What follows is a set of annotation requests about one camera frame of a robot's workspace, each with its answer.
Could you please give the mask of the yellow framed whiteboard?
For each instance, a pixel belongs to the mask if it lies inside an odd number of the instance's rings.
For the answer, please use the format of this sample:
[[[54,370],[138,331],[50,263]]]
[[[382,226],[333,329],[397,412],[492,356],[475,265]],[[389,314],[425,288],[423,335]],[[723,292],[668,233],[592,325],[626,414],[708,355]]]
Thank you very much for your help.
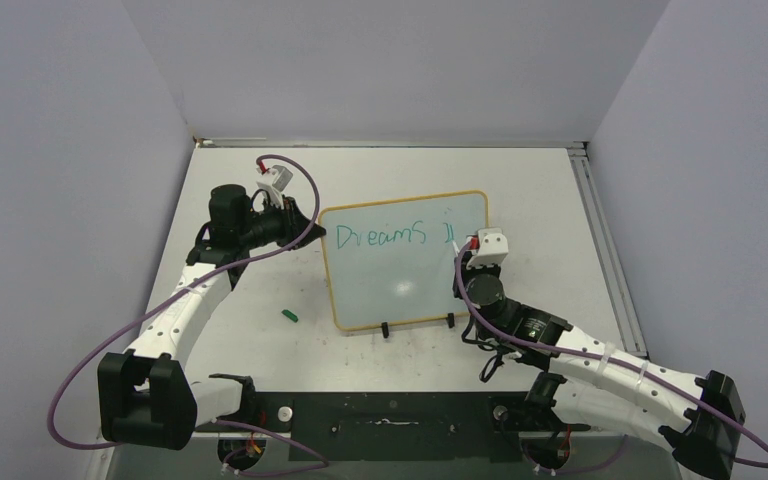
[[[452,287],[455,240],[489,224],[480,190],[327,208],[319,215],[329,299],[344,332],[466,313]]]

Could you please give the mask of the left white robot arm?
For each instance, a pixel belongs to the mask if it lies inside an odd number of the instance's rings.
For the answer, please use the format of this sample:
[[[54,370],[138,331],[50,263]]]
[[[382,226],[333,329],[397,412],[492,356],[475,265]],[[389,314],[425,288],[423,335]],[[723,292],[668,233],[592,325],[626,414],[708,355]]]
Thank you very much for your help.
[[[197,427],[217,418],[231,429],[250,428],[258,416],[248,376],[210,374],[190,379],[186,363],[208,320],[234,290],[253,250],[303,248],[326,230],[280,194],[260,210],[240,185],[212,190],[209,219],[188,253],[174,301],[153,315],[121,353],[97,367],[101,433],[113,443],[182,449]]]

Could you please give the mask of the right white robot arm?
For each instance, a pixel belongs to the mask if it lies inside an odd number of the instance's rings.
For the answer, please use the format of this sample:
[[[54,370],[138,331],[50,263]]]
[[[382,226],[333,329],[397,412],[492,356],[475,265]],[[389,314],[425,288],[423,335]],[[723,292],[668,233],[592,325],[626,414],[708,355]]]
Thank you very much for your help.
[[[509,298],[501,266],[476,250],[454,260],[453,295],[463,301],[477,342],[538,369],[525,402],[539,428],[587,425],[651,443],[707,479],[728,479],[746,437],[734,380],[670,370],[628,354],[570,322]]]

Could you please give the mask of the green marker cap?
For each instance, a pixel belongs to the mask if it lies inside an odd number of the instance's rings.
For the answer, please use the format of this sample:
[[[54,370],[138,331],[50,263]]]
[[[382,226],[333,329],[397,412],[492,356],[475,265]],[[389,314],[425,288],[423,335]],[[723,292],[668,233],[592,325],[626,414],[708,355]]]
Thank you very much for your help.
[[[299,317],[298,317],[298,316],[297,316],[297,315],[296,315],[294,312],[292,312],[292,311],[290,311],[290,310],[288,310],[288,309],[283,309],[283,310],[281,311],[281,314],[282,314],[284,317],[286,317],[288,320],[290,320],[291,322],[293,322],[293,323],[298,323],[298,322],[299,322]]]

